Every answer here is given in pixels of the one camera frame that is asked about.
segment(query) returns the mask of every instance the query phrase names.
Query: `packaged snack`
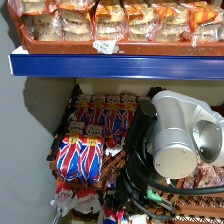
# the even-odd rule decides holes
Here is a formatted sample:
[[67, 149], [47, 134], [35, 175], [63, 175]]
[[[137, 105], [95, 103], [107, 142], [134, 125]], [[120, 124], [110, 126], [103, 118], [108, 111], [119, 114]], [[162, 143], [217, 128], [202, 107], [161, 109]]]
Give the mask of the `packaged snack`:
[[143, 0], [125, 0], [124, 7], [128, 24], [128, 40], [151, 40], [155, 26], [153, 8], [149, 8]]
[[91, 96], [89, 95], [78, 95], [74, 105], [74, 112], [70, 115], [69, 119], [87, 124], [89, 121], [90, 99]]
[[119, 0], [100, 0], [95, 13], [95, 40], [122, 40], [126, 21]]
[[119, 95], [107, 95], [105, 103], [105, 135], [108, 149], [119, 147], [121, 141], [121, 102]]
[[224, 10], [205, 2], [186, 4], [189, 7], [192, 45], [220, 40]]
[[93, 95], [89, 105], [89, 123], [94, 125], [105, 125], [105, 95]]
[[18, 16], [39, 15], [55, 11], [55, 0], [9, 0], [9, 5]]
[[59, 9], [88, 11], [95, 5], [95, 0], [56, 0]]
[[65, 41], [90, 41], [92, 22], [89, 12], [60, 10]]
[[127, 131], [131, 125], [137, 109], [136, 95], [121, 94], [121, 116], [122, 116], [122, 138], [127, 135]]
[[33, 17], [34, 39], [38, 41], [62, 41], [61, 23], [57, 11]]
[[57, 208], [58, 216], [65, 216], [74, 206], [69, 183], [78, 177], [82, 139], [80, 132], [72, 131], [64, 136], [58, 150], [56, 164], [62, 181], [57, 187], [55, 200], [51, 201], [51, 205]]
[[152, 4], [159, 17], [155, 41], [173, 42], [190, 38], [188, 8], [178, 3]]

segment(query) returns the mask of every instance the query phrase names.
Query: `price tag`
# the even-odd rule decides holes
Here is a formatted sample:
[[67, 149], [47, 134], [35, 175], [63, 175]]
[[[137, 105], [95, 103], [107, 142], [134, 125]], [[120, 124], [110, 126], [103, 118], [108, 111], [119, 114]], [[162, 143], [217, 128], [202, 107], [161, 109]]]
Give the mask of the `price tag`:
[[98, 53], [112, 54], [115, 47], [116, 40], [96, 40], [93, 42], [93, 48]]

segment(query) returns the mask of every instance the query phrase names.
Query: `grey wall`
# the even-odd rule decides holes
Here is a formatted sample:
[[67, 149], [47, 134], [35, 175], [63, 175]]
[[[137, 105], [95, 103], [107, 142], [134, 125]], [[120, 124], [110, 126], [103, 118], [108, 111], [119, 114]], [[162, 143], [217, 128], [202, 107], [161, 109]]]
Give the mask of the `grey wall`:
[[[13, 77], [8, 54], [19, 45], [4, 1], [0, 3], [0, 223], [52, 223], [54, 178], [45, 161], [74, 79]], [[80, 79], [85, 93], [146, 94], [163, 86], [219, 105], [224, 82]]]

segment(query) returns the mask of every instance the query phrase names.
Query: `shelf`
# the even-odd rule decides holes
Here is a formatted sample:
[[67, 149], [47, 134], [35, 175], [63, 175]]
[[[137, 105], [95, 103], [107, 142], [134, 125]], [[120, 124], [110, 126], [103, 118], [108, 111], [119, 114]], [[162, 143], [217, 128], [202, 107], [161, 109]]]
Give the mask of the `shelf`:
[[43, 55], [19, 47], [9, 62], [15, 76], [224, 80], [224, 57]]

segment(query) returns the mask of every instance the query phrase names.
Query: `orange tray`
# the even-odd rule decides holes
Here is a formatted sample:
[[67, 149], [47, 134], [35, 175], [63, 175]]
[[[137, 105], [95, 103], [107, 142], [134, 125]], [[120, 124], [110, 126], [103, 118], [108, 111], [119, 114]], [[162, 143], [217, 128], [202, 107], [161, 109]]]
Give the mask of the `orange tray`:
[[[24, 21], [13, 11], [6, 0], [9, 14], [15, 23], [22, 46], [32, 54], [98, 54], [93, 41], [36, 41], [24, 26]], [[170, 55], [170, 56], [224, 56], [224, 42], [200, 43], [192, 47], [190, 42], [127, 42], [116, 43], [121, 55]]]

